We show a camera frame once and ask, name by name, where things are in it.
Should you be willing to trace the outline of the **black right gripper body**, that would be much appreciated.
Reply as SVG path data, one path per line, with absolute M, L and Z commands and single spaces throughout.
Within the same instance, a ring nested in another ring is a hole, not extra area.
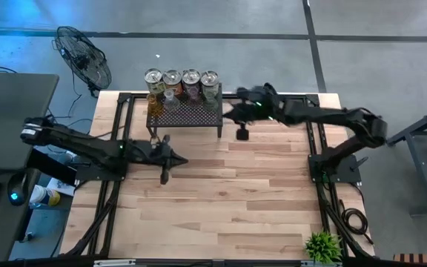
M 242 114 L 236 117 L 244 121 L 244 123 L 236 123 L 239 125 L 239 129 L 236 131 L 236 139 L 248 141 L 249 130 L 246 128 L 246 125 L 258 120 L 258 112 L 262 104 L 262 87 L 255 85 L 251 89 L 237 88 L 236 95 L 241 100 L 236 105 L 241 105 L 243 108 Z

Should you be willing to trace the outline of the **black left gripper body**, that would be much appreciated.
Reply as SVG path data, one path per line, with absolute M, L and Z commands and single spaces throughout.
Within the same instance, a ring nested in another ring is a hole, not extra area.
M 158 142 L 152 144 L 150 153 L 151 161 L 154 165 L 162 168 L 160 175 L 160 184 L 165 185 L 169 180 L 169 169 L 171 168 L 171 147 L 169 142 L 171 137 L 164 135 Z

